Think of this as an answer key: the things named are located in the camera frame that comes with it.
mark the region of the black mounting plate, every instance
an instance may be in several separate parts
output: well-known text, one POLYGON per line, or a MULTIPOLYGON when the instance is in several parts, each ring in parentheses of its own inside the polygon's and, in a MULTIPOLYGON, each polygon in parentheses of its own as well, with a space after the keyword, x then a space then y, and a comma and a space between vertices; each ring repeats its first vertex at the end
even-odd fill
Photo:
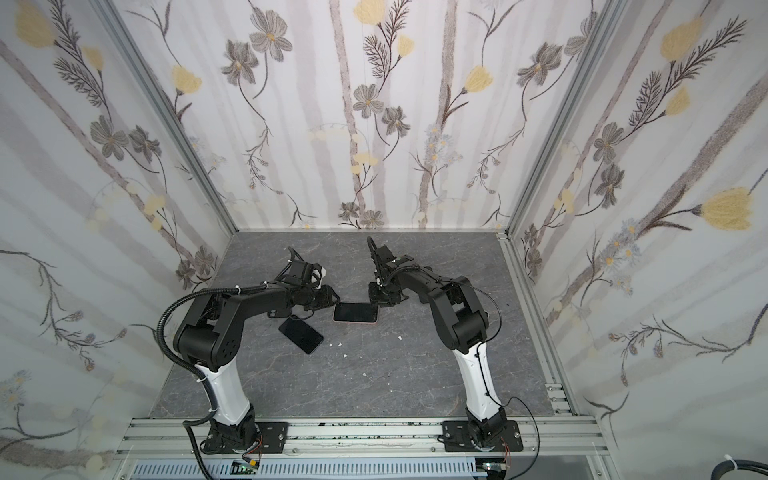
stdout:
POLYGON ((262 453, 283 453, 288 436, 288 422, 257 422, 261 431, 262 453))
MULTIPOLYGON (((469 422, 467 421, 445 421, 442 423, 442 436, 441 440, 445 444, 446 452, 477 452, 478 449, 472 444, 471 437, 469 435, 469 422)), ((520 429, 518 423, 514 420, 507 420, 506 425, 502 432, 496 436, 495 439, 489 443, 493 445, 489 452, 503 452, 504 443, 502 439, 507 443, 507 447, 510 452, 522 452, 523 441, 520 436, 520 429)))

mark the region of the black smartphone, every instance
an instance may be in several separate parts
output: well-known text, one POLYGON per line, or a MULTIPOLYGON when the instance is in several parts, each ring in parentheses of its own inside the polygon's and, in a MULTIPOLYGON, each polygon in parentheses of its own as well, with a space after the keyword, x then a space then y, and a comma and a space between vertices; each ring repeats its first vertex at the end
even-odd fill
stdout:
POLYGON ((314 352, 317 346, 323 342, 323 336, 320 335, 320 332, 295 316, 289 316, 277 329, 287 336, 288 340, 304 350, 307 355, 314 352))
POLYGON ((379 306, 370 303, 339 302, 333 310, 333 321, 354 323, 376 323, 379 306))

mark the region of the wallpapered wall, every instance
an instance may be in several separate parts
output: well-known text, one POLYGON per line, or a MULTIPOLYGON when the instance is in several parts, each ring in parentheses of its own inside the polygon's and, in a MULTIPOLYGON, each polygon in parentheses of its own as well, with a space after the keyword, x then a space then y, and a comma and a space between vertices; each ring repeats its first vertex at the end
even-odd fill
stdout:
POLYGON ((601 0, 117 0, 241 228, 502 228, 601 0))
POLYGON ((627 480, 766 461, 766 27, 764 2, 630 2, 515 232, 627 480))
POLYGON ((170 368, 152 326, 228 240, 98 18, 72 3, 0 6, 3 478, 100 476, 170 368))

